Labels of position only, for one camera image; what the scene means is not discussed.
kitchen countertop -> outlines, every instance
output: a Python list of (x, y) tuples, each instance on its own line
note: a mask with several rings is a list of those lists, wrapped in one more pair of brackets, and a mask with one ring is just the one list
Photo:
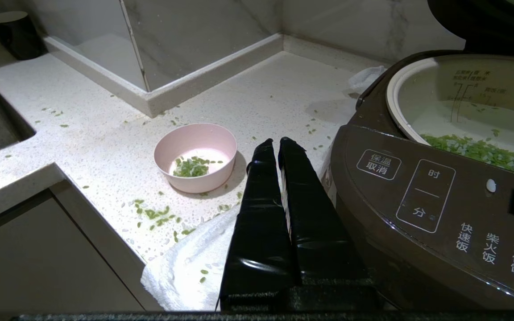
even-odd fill
[[(296, 140), (318, 171), (353, 115), (347, 80), (377, 65), (358, 58), (342, 69), (282, 51), (153, 119), (50, 54), (0, 67), (0, 94), (36, 131), (0, 150), (0, 213), (67, 179), (148, 262), (175, 244), (174, 231), (184, 238), (220, 205), (237, 203), (253, 149), (267, 138)], [(161, 137), (195, 122), (228, 128), (238, 144), (227, 186), (207, 195), (176, 191), (153, 162)], [(137, 199), (175, 217), (156, 226), (137, 214)]]

white towel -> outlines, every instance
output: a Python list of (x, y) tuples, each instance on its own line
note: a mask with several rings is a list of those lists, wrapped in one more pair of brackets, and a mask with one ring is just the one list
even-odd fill
[(146, 265), (141, 283), (166, 311), (215, 310), (239, 208), (200, 225)]

cabinet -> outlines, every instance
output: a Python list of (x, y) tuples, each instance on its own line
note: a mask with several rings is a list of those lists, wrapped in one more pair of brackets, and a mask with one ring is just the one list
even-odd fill
[(0, 215), (0, 320), (144, 310), (50, 191)]

backsplash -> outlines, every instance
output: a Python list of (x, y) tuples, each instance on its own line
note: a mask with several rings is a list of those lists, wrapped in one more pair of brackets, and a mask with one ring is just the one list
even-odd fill
[(465, 44), (426, 0), (284, 0), (283, 31), (388, 61)]
[(124, 0), (155, 90), (281, 29), (281, 0)]
[(118, 0), (4, 0), (25, 10), (47, 35), (145, 90)]

